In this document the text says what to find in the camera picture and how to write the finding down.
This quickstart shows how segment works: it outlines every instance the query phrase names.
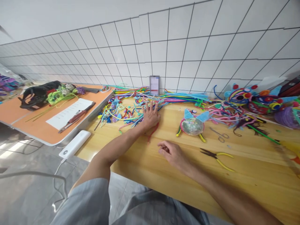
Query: person's left hand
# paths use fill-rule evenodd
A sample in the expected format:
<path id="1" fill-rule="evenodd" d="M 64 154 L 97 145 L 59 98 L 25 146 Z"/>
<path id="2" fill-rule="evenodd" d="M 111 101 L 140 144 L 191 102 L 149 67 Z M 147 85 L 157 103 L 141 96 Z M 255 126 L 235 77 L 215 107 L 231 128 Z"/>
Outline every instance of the person's left hand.
<path id="1" fill-rule="evenodd" d="M 142 124 L 145 127 L 145 130 L 149 130 L 150 128 L 157 125 L 157 123 L 160 120 L 160 115 L 158 115 L 158 103 L 155 104 L 155 107 L 153 108 L 153 102 L 150 102 L 150 107 L 148 106 L 148 103 L 146 103 L 146 108 L 142 107 L 143 113 L 144 113 L 144 119 Z"/>

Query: scissors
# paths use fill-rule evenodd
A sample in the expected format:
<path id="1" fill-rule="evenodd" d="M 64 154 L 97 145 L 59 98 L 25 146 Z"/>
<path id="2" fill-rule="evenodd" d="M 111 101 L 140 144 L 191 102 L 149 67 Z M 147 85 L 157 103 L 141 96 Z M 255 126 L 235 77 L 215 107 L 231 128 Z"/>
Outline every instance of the scissors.
<path id="1" fill-rule="evenodd" d="M 229 170 L 229 171 L 231 171 L 231 172 L 235 172 L 235 170 L 230 169 L 229 167 L 225 166 L 225 165 L 217 158 L 217 156 L 219 156 L 219 155 L 226 155 L 226 156 L 229 156 L 229 157 L 231 157 L 231 158 L 234 158 L 232 155 L 227 154 L 227 153 L 225 153 L 225 152 L 212 153 L 212 152 L 210 152 L 210 151 L 208 151 L 208 150 L 205 150 L 205 149 L 203 149 L 203 148 L 200 148 L 200 149 L 204 151 L 204 152 L 201 152 L 201 153 L 203 153 L 203 154 L 205 154 L 205 155 L 208 155 L 208 156 L 211 156 L 211 157 L 215 158 L 216 161 L 217 161 L 222 167 L 224 167 L 225 169 L 227 169 L 227 170 Z"/>
<path id="2" fill-rule="evenodd" d="M 213 132 L 215 132 L 216 134 L 219 135 L 218 140 L 219 140 L 220 142 L 222 142 L 222 143 L 225 142 L 224 138 L 227 138 L 227 139 L 229 138 L 229 136 L 228 136 L 227 134 L 220 134 L 220 133 L 218 133 L 217 131 L 215 131 L 214 129 L 212 129 L 211 127 L 210 127 L 210 129 L 211 129 Z"/>

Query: white tiled wall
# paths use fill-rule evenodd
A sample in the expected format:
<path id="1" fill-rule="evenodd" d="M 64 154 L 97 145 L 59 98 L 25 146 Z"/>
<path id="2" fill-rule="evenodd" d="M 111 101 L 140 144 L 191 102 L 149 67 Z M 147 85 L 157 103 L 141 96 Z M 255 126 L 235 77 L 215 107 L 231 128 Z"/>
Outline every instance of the white tiled wall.
<path id="1" fill-rule="evenodd" d="M 0 46 L 33 80 L 224 92 L 300 70 L 298 0 L 208 0 Z"/>

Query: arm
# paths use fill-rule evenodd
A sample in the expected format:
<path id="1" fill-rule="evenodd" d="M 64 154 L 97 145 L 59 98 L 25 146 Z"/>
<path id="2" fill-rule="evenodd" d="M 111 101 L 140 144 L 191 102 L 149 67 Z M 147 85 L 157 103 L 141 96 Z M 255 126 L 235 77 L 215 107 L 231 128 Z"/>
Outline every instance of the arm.
<path id="1" fill-rule="evenodd" d="M 163 141 L 158 146 L 159 153 L 172 166 L 202 185 L 236 225 L 282 225 L 255 200 L 189 162 L 178 145 Z"/>
<path id="2" fill-rule="evenodd" d="M 142 107 L 144 113 L 144 119 L 136 127 L 129 129 L 124 134 L 116 137 L 107 145 L 105 145 L 92 159 L 82 176 L 72 187 L 75 188 L 78 185 L 92 180 L 94 178 L 106 178 L 110 179 L 110 166 L 123 155 L 133 143 L 147 130 L 155 126 L 160 119 L 158 115 L 158 105 L 153 108 L 153 103 L 150 103 L 150 107 L 146 103 L 146 109 Z"/>

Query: white power bank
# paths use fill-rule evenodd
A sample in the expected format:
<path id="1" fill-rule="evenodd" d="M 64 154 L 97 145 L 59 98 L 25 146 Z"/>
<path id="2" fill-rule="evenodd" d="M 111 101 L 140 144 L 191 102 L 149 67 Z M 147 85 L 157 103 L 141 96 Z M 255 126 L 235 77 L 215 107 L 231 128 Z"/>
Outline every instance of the white power bank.
<path id="1" fill-rule="evenodd" d="M 67 160 L 79 150 L 79 148 L 90 137 L 91 133 L 85 130 L 80 131 L 73 140 L 58 154 L 63 159 Z"/>

